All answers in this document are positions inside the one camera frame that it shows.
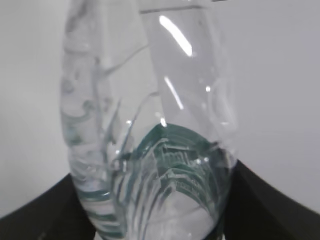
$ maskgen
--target transparent glass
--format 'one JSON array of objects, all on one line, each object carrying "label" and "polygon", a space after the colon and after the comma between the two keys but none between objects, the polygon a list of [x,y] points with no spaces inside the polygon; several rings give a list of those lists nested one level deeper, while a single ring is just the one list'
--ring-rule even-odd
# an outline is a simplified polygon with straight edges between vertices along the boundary
[{"label": "transparent glass", "polygon": [[235,165],[230,71],[209,0],[73,0],[61,118],[103,239],[201,240]]}]

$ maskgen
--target white wall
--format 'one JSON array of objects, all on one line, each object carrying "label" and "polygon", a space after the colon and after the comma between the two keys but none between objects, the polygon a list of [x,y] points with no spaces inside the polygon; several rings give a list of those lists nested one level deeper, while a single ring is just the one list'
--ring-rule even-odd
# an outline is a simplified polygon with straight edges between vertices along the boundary
[{"label": "white wall", "polygon": [[59,117],[67,4],[0,1],[0,217],[69,171]]},{"label": "white wall", "polygon": [[214,4],[236,79],[239,159],[320,213],[320,1]]}]

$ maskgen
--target clear glass sculpture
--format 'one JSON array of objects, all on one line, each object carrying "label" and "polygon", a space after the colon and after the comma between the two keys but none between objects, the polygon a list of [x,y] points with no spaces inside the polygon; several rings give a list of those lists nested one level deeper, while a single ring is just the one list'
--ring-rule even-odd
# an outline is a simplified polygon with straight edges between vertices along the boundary
[{"label": "clear glass sculpture", "polygon": [[61,118],[106,240],[202,240],[228,197],[236,123],[209,0],[73,0]]}]

